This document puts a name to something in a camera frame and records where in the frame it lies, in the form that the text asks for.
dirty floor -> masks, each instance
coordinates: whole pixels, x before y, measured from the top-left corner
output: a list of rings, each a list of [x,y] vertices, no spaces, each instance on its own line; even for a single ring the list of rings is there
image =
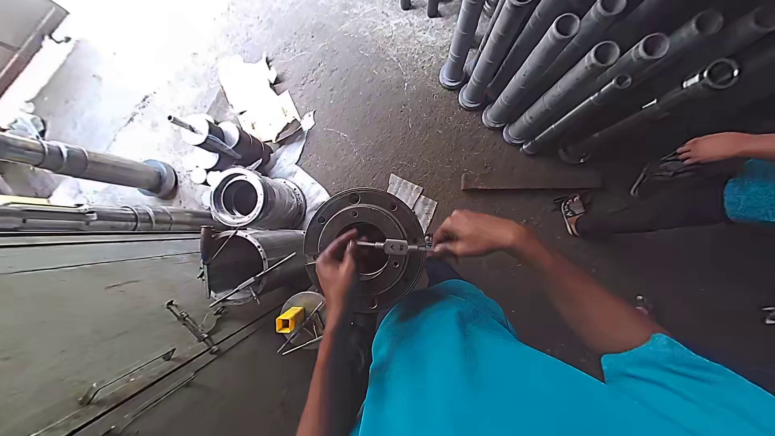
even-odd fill
[[[566,233],[561,216],[552,211],[552,199],[564,192],[460,191],[465,171],[508,175],[552,171],[555,166],[506,145],[500,133],[482,126],[478,112],[463,111],[456,93],[439,85],[459,0],[442,3],[436,19],[425,16],[423,0],[415,0],[415,8],[407,12],[400,10],[398,0],[210,3],[207,11],[200,11],[212,18],[198,24],[207,35],[199,38],[201,44],[165,49],[141,38],[159,57],[164,50],[174,52],[177,63],[159,72],[163,79],[136,92],[103,94],[116,85],[103,83],[105,78],[93,71],[100,66],[95,66],[96,49],[89,41],[78,43],[35,101],[50,122],[50,138],[179,164],[187,150],[164,122],[166,115],[208,109],[218,92],[218,56],[237,53],[257,61],[265,52],[280,74],[278,90],[291,90],[299,112],[315,110],[317,124],[300,165],[330,193],[358,186],[385,189],[389,174],[395,173],[439,201],[432,229],[461,208],[526,223],[614,292],[627,299],[650,296],[659,321],[677,338],[746,364],[773,361],[775,351],[768,346],[772,327],[762,323],[760,310],[775,304],[771,234],[742,226],[707,227],[579,240]],[[191,38],[195,30],[188,29]],[[608,187],[596,194],[599,204],[615,206],[613,195],[626,191],[635,176],[632,168],[607,172]],[[168,204],[198,207],[201,189],[184,180],[178,199]],[[95,202],[143,199],[120,187],[96,185],[81,191]],[[463,260],[458,269],[502,305],[525,343],[601,377],[598,356],[550,308],[528,266],[498,254]],[[208,368],[202,374],[209,380],[203,386],[215,387],[199,389],[198,395],[173,396],[149,414],[143,424],[147,434],[160,433],[162,425],[166,434],[211,434],[202,423],[215,426],[222,420],[229,421],[230,434],[253,433],[257,420],[278,434],[292,434],[314,354],[295,353],[288,356],[292,364],[279,365],[262,357],[273,347],[263,347],[259,336],[245,341],[244,347],[220,366],[210,367],[220,370]],[[285,381],[282,386],[273,381],[276,376]],[[280,390],[283,401],[259,400],[268,390]],[[217,404],[204,411],[182,406],[207,398]],[[261,405],[257,419],[244,407],[250,403]],[[200,426],[175,424],[193,415]]]

metal flange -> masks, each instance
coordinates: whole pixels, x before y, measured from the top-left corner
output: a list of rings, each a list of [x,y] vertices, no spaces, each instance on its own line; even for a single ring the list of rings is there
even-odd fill
[[[353,228],[372,242],[387,238],[425,243],[417,216],[398,197],[372,188],[340,192],[320,206],[304,239],[307,274],[318,289],[315,261],[319,253]],[[359,264],[360,279],[355,283],[355,311],[378,312],[393,306],[412,290],[424,265],[425,253],[419,251],[405,256],[373,249],[364,251]]]

black pants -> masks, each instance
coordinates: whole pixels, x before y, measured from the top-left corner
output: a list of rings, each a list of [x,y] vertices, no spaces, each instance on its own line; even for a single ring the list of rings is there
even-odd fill
[[[714,175],[674,180],[624,209],[591,210],[579,216],[576,231],[582,237],[600,237],[727,223],[724,187],[728,179],[728,175]]]

concrete floor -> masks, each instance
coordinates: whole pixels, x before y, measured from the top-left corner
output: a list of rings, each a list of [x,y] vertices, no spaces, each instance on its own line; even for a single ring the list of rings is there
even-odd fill
[[[117,71],[110,60],[120,53],[109,55],[83,39],[41,91],[36,107],[50,122],[51,139],[135,159],[158,158],[180,167],[188,149],[164,117],[207,110],[218,91],[214,68],[218,57],[241,54],[247,61],[257,61],[266,52],[281,77],[278,91],[291,90],[299,112],[316,111],[317,125],[308,136],[300,165],[332,194],[357,186],[385,189],[389,174],[395,173],[423,186],[425,195],[439,201],[431,229],[459,208],[527,223],[625,298],[651,296],[660,322],[679,339],[741,362],[772,362],[775,351],[767,347],[772,327],[761,322],[760,311],[775,303],[769,275],[772,234],[742,226],[708,227],[593,242],[570,237],[559,213],[552,211],[552,199],[562,192],[460,191],[465,171],[552,171],[556,164],[524,157],[507,146],[500,133],[482,126],[479,113],[463,111],[456,93],[440,87],[438,72],[460,2],[441,4],[442,16],[437,19],[425,16],[424,1],[414,3],[413,10],[403,12],[397,0],[217,1],[181,9],[180,19],[174,19],[175,7],[170,7],[131,33],[139,38],[135,61],[148,49],[152,54],[148,62],[127,61],[121,64],[126,68]],[[182,22],[190,14],[208,19],[189,20],[194,27],[187,27]],[[165,32],[166,40],[143,35],[146,30],[157,32],[155,26],[168,19],[179,34]],[[174,45],[178,39],[187,44]],[[132,83],[133,71],[142,74],[138,83]],[[124,89],[125,83],[133,86]],[[599,205],[616,204],[609,194],[629,187],[634,168],[606,172],[606,192],[596,197]],[[165,204],[198,207],[201,189],[183,177],[180,194]],[[80,183],[74,191],[93,202],[148,200],[132,189],[98,183]],[[503,306],[525,343],[601,376],[598,356],[550,308],[528,267],[498,254],[463,260],[459,270]],[[291,382],[284,388],[291,391],[287,397],[293,402],[262,403],[269,408],[262,419],[275,424],[283,420],[285,431],[280,433],[285,434],[295,429],[291,421],[298,419],[314,355],[295,359],[306,359],[306,364],[270,368],[288,372],[283,376]],[[229,374],[247,374],[261,360],[224,359],[222,365]],[[217,372],[212,376],[218,380]],[[260,385],[271,375],[252,377],[249,380]],[[232,399],[220,398],[245,403],[267,395],[261,386],[235,392]],[[224,407],[228,408],[213,407],[202,419],[210,423],[227,419],[221,414]],[[281,413],[282,407],[295,411]],[[183,421],[184,415],[176,414],[175,419]],[[228,419],[246,422],[230,425],[235,429],[230,434],[255,429],[244,414]],[[175,428],[166,427],[166,433],[211,434],[206,426]]]

pipe opening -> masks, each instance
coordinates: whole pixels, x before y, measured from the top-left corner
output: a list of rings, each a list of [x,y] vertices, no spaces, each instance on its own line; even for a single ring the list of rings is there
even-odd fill
[[[554,21],[554,28],[561,38],[570,38],[579,31],[579,17],[574,14],[562,14]]]
[[[775,8],[764,6],[753,13],[753,23],[764,30],[775,30]]]
[[[610,67],[619,59],[619,46],[613,41],[603,41],[592,49],[592,58],[604,67]]]
[[[625,10],[627,0],[598,0],[598,4],[604,15],[613,16]]]
[[[614,86],[619,89],[624,89],[632,84],[632,78],[627,74],[620,74],[614,78]]]
[[[213,253],[226,242],[219,238]],[[236,234],[208,267],[208,282],[213,292],[230,291],[264,270],[264,260],[252,242]]]
[[[235,180],[223,189],[223,207],[235,216],[248,216],[258,206],[258,192],[247,180]]]
[[[728,88],[737,81],[739,69],[726,59],[718,60],[708,66],[704,76],[714,88]]]
[[[358,238],[369,242],[384,242],[385,234],[379,227],[369,223],[351,223],[346,225],[336,236],[350,229],[358,230]],[[358,272],[362,277],[374,276],[381,272],[388,263],[388,255],[376,248],[361,247],[358,258]]]
[[[694,17],[694,28],[703,36],[718,32],[723,25],[724,18],[714,10],[702,11]]]
[[[641,55],[646,59],[659,59],[667,54],[670,40],[662,33],[652,33],[643,38],[640,44]]]

